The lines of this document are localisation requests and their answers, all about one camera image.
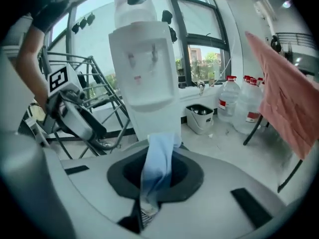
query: human arm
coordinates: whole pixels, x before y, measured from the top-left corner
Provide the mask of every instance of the human arm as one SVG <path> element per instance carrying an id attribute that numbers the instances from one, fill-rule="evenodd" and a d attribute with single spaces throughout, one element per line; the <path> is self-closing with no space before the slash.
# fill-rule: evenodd
<path id="1" fill-rule="evenodd" d="M 38 53 L 43 46 L 43 41 L 44 33 L 31 25 L 20 48 L 15 70 L 27 87 L 34 93 L 35 99 L 45 111 L 47 86 L 46 81 L 41 74 L 37 58 Z"/>

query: robotic arm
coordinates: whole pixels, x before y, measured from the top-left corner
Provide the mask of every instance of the robotic arm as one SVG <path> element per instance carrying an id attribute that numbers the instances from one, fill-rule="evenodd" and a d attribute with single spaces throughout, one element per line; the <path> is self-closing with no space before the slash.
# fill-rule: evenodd
<path id="1" fill-rule="evenodd" d="M 85 94 L 74 69 L 67 64 L 48 75 L 48 115 L 54 119 L 47 133 L 64 132 L 91 142 L 106 134 L 105 127 L 84 107 Z"/>

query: water bottle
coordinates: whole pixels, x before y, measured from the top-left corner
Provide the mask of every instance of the water bottle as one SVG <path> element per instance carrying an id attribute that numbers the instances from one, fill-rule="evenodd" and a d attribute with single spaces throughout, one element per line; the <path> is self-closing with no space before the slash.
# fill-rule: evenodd
<path id="1" fill-rule="evenodd" d="M 257 80 L 250 79 L 249 86 L 243 88 L 238 96 L 234 116 L 234 128 L 244 134 L 250 134 L 260 116 L 259 105 L 263 99 L 263 93 L 257 86 Z"/>
<path id="2" fill-rule="evenodd" d="M 227 82 L 221 87 L 219 92 L 217 116 L 225 122 L 231 121 L 240 93 L 240 87 L 235 82 L 236 78 L 236 76 L 227 76 Z"/>

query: light blue cloth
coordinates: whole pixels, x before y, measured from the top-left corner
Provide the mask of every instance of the light blue cloth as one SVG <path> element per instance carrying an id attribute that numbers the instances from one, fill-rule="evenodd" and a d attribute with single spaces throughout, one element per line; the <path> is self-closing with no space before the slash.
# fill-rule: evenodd
<path id="1" fill-rule="evenodd" d="M 141 174 L 141 199 L 156 206 L 157 192 L 170 186 L 173 148 L 180 147 L 181 138 L 176 133 L 154 133 L 149 135 L 149 144 Z"/>

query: pink towel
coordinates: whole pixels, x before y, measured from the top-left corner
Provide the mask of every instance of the pink towel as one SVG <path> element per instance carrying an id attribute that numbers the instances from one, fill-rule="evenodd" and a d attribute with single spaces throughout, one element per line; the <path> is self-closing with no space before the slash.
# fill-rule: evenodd
<path id="1" fill-rule="evenodd" d="M 257 36 L 246 37 L 265 74 L 259 112 L 304 159 L 319 138 L 319 84 Z"/>

